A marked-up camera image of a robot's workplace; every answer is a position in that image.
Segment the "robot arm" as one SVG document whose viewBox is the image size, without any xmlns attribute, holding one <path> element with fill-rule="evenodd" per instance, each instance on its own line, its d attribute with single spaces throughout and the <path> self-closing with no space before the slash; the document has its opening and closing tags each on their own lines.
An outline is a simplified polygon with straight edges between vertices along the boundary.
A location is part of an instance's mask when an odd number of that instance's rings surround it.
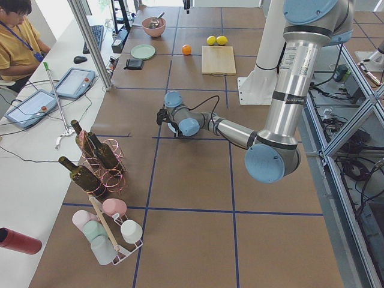
<svg viewBox="0 0 384 288">
<path fill-rule="evenodd" d="M 265 126 L 241 126 L 214 112 L 194 112 L 177 91 L 164 96 L 157 124 L 166 122 L 177 136 L 191 137 L 201 129 L 246 149 L 245 167 L 255 180 L 280 181 L 300 164 L 295 139 L 299 116 L 321 48 L 347 42 L 352 35 L 354 1 L 285 1 L 285 50 Z"/>
</svg>

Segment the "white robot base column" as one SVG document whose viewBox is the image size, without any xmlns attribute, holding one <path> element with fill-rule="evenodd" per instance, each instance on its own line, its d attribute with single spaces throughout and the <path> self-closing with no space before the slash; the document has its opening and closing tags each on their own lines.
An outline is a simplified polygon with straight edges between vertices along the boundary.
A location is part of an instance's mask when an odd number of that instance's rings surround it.
<svg viewBox="0 0 384 288">
<path fill-rule="evenodd" d="M 281 0 L 271 1 L 254 70 L 247 77 L 238 78 L 241 105 L 269 105 L 272 101 L 277 67 L 285 44 L 283 5 Z"/>
</svg>

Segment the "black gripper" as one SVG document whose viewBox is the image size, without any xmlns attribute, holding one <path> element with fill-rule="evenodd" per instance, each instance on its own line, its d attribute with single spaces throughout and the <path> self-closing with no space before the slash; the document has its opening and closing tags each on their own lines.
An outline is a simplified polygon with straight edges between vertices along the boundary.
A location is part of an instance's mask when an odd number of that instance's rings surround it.
<svg viewBox="0 0 384 288">
<path fill-rule="evenodd" d="M 172 126 L 177 130 L 177 133 L 174 134 L 174 137 L 180 138 L 182 137 L 182 132 L 180 131 L 177 123 L 173 122 L 170 118 L 169 112 L 166 109 L 160 109 L 157 112 L 157 118 L 156 118 L 157 125 L 161 126 L 162 123 L 171 123 Z"/>
</svg>

